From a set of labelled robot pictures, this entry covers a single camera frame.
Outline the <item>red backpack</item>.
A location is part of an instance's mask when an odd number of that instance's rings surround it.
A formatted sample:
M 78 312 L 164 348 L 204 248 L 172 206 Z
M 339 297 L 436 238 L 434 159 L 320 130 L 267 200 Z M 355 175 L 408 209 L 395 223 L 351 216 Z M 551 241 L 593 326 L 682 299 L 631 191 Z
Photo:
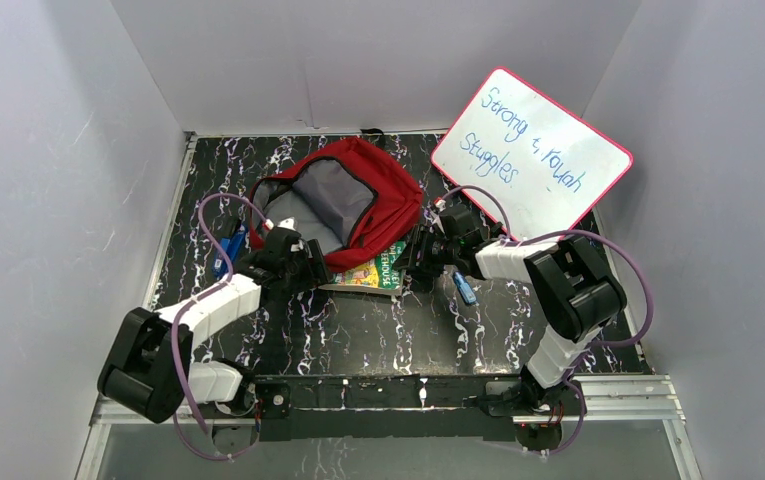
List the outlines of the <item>red backpack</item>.
M 248 193 L 273 223 L 294 219 L 304 240 L 319 243 L 333 273 L 374 259 L 409 233 L 423 197 L 396 159 L 360 137 L 331 142 L 259 179 Z

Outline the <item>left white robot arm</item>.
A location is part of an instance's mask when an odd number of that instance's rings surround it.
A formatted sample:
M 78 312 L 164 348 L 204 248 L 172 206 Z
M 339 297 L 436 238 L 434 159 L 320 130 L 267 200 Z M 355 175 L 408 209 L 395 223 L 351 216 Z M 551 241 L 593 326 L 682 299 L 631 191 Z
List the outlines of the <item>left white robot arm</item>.
M 130 310 L 100 371 L 98 392 L 153 423 L 167 421 L 182 404 L 193 415 L 215 402 L 244 416 L 257 400 L 252 373 L 231 360 L 195 361 L 194 350 L 267 302 L 332 278 L 318 241 L 278 226 L 211 288 L 157 311 Z

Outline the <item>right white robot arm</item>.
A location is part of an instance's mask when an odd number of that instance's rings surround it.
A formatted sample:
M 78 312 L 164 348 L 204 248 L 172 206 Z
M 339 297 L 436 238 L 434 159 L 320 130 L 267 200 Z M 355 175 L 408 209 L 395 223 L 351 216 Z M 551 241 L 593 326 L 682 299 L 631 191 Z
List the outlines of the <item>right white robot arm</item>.
M 412 277 L 434 278 L 452 266 L 466 277 L 532 285 L 547 320 L 535 353 L 514 382 L 488 383 L 482 395 L 464 400 L 492 416 L 548 413 L 569 390 L 576 362 L 603 327 L 627 305 L 623 287 L 583 235 L 560 234 L 556 244 L 531 253 L 503 237 L 499 223 L 485 226 L 463 205 L 438 212 L 406 238 L 393 263 Z

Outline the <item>green book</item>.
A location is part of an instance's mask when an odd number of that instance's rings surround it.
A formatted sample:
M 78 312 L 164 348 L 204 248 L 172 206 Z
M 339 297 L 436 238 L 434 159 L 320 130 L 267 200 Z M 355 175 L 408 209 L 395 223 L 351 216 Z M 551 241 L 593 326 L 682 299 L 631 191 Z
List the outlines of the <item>green book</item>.
M 404 274 L 393 268 L 406 247 L 405 241 L 397 241 L 371 259 L 351 270 L 337 273 L 333 281 L 320 286 L 321 290 L 367 293 L 386 296 L 402 294 Z

